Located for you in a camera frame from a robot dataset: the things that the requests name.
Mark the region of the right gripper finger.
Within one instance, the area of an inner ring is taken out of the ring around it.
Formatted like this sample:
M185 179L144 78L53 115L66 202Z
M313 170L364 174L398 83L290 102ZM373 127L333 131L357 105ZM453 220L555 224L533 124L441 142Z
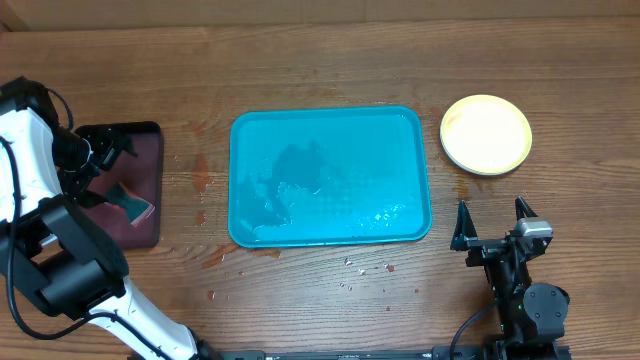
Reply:
M520 220L523 218L532 218L537 217L537 214L533 211L533 209L529 206L529 204L525 201L522 196L518 196L515 201L515 212L516 219Z
M468 250L472 241L477 241L478 235L474 227L465 200L460 200L457 211L457 221L450 244L451 250Z

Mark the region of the green and pink sponge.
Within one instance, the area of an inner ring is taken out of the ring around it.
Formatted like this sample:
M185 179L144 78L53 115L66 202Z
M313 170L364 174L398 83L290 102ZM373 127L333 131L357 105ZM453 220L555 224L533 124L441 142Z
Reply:
M122 209L129 223L137 227L155 210L155 206L147 200L132 193L122 183L115 184L106 193L107 202Z

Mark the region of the yellow-green plate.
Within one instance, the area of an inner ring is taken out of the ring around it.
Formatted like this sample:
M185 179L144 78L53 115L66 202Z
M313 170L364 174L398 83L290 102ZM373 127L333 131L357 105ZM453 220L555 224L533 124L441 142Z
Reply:
M458 167L481 176L516 169L533 143L531 126L511 102L493 95L471 95L456 101L442 117L442 147Z

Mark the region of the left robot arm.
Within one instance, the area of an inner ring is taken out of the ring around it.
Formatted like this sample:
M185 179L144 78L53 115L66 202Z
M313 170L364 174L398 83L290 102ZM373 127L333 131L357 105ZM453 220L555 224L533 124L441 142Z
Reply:
M159 238L164 142L154 122L75 127L62 97L23 77L1 88L1 273L16 299L92 324L138 359L216 352L134 285L124 250Z

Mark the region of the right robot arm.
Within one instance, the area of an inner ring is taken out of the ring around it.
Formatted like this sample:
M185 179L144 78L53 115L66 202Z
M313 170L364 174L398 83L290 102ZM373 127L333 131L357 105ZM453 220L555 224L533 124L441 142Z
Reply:
M550 223L522 197L515 199L516 224L500 239L478 237L465 201L458 205L450 248L465 251L468 267L481 267L493 302L474 313L455 333L444 353L449 359L570 360L570 348L557 340L565 334L570 296L562 288L532 281L527 262L543 255L553 238ZM496 311L501 333L479 346L458 348L462 333Z

